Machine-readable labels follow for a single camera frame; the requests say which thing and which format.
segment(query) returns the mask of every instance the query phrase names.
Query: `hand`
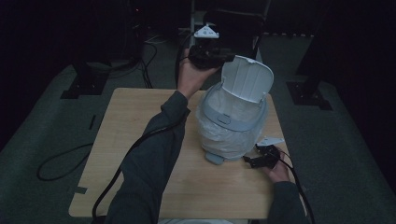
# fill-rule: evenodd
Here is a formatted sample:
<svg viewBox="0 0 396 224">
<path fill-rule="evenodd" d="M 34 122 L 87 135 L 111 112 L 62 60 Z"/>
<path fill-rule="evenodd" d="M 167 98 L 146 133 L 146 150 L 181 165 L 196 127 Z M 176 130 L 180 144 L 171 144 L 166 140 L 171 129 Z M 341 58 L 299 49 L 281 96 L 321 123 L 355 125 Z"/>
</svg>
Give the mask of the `hand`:
<svg viewBox="0 0 396 224">
<path fill-rule="evenodd" d="M 280 159 L 285 158 L 285 153 L 280 153 Z M 273 169 L 263 167 L 262 170 L 270 177 L 275 184 L 282 181 L 290 181 L 288 167 L 281 161 L 278 161 Z"/>
<path fill-rule="evenodd" d="M 184 50 L 184 57 L 180 62 L 177 90 L 189 100 L 198 90 L 201 89 L 205 80 L 218 71 L 218 68 L 200 70 L 194 66 L 187 58 L 189 49 Z"/>
</svg>

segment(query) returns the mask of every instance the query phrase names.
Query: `dark background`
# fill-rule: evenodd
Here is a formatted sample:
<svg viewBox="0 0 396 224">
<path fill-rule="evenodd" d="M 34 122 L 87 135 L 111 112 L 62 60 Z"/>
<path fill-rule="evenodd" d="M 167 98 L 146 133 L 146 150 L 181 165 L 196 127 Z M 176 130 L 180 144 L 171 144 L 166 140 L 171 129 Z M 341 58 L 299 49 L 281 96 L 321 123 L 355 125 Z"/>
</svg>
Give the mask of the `dark background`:
<svg viewBox="0 0 396 224">
<path fill-rule="evenodd" d="M 135 35 L 123 44 L 125 34 L 134 33 L 130 27 L 142 26 L 140 36 L 148 26 L 177 36 L 177 27 L 190 21 L 187 0 L 7 0 L 0 10 L 0 150 L 67 65 L 138 57 Z M 391 1 L 279 0 L 266 24 L 270 35 L 315 35 L 298 73 L 337 88 L 393 190 L 395 10 Z"/>
</svg>

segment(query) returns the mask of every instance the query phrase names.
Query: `sleeve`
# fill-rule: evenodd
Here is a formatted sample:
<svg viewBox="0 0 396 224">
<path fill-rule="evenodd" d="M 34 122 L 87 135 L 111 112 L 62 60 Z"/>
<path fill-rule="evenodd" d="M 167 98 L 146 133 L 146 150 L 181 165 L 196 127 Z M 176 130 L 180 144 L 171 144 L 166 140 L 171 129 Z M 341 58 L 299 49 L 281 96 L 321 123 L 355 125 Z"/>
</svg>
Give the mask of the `sleeve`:
<svg viewBox="0 0 396 224">
<path fill-rule="evenodd" d="M 297 186 L 287 181 L 275 183 L 268 224 L 308 223 Z"/>
<path fill-rule="evenodd" d="M 177 161 L 190 114 L 187 99 L 178 91 L 161 106 L 161 113 L 144 133 L 181 120 L 176 128 L 158 133 L 132 150 L 121 163 L 124 181 L 110 204 L 106 223 L 157 223 L 163 191 Z"/>
</svg>

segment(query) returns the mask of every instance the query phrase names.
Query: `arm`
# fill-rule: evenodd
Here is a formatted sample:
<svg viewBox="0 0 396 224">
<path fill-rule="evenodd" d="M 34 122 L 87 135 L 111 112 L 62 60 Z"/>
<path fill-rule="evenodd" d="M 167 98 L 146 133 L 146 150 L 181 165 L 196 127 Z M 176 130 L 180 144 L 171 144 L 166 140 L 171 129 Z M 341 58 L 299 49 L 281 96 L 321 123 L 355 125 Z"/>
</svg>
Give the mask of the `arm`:
<svg viewBox="0 0 396 224">
<path fill-rule="evenodd" d="M 262 168 L 274 183 L 274 201 L 268 215 L 268 224 L 307 224 L 297 186 L 290 182 L 288 167 L 278 161 L 274 169 Z"/>
<path fill-rule="evenodd" d="M 188 100 L 217 69 L 197 70 L 188 59 L 180 65 L 177 91 L 161 106 L 161 113 L 144 133 L 181 120 L 176 128 L 151 136 L 122 162 L 124 176 L 107 212 L 106 223 L 157 223 L 163 191 L 177 161 L 184 138 Z"/>
</svg>

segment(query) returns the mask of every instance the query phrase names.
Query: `table top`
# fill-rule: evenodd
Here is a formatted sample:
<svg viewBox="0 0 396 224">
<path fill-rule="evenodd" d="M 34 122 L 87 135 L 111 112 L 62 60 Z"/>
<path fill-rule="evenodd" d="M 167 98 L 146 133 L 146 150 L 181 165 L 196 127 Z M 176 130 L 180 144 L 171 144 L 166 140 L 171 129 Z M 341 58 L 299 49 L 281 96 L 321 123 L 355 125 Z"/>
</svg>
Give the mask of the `table top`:
<svg viewBox="0 0 396 224">
<path fill-rule="evenodd" d="M 92 215 L 95 201 L 117 171 L 126 152 L 141 136 L 149 120 L 160 113 L 160 106 L 173 92 L 126 88 L 114 91 L 78 183 L 78 189 L 85 189 L 86 192 L 76 192 L 69 207 L 72 217 Z M 273 186 L 260 169 L 249 168 L 243 159 L 226 161 L 222 165 L 205 159 L 195 117 L 195 108 L 203 93 L 198 91 L 189 101 L 191 113 L 186 122 L 186 134 L 163 193 L 160 217 L 267 218 L 273 200 Z M 266 99 L 269 113 L 262 138 L 283 138 L 271 95 L 268 94 Z M 288 152 L 286 143 L 277 146 Z M 98 206 L 98 216 L 106 214 L 122 181 L 120 175 Z"/>
</svg>

